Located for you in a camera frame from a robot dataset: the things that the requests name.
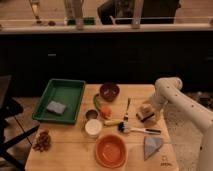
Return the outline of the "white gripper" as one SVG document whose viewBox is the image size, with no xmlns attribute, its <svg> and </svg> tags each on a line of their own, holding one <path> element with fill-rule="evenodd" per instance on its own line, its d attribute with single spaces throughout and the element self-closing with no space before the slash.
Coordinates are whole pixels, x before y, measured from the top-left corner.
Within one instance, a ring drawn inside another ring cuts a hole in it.
<svg viewBox="0 0 213 171">
<path fill-rule="evenodd" d="M 167 99 L 158 92 L 153 93 L 149 97 L 149 103 L 157 111 L 160 111 L 164 107 L 166 101 Z M 145 126 L 154 126 L 156 124 L 155 114 L 151 114 L 149 117 L 146 117 L 143 124 Z"/>
</svg>

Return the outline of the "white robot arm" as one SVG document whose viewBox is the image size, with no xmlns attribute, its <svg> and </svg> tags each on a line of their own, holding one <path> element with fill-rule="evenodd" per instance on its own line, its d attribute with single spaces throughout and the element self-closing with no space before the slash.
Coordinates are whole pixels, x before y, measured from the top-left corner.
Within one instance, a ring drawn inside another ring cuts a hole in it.
<svg viewBox="0 0 213 171">
<path fill-rule="evenodd" d="M 213 171 L 213 112 L 181 92 L 183 83 L 179 77 L 164 77 L 155 81 L 155 92 L 147 102 L 160 111 L 167 102 L 178 110 L 203 134 L 197 163 L 197 171 Z"/>
</svg>

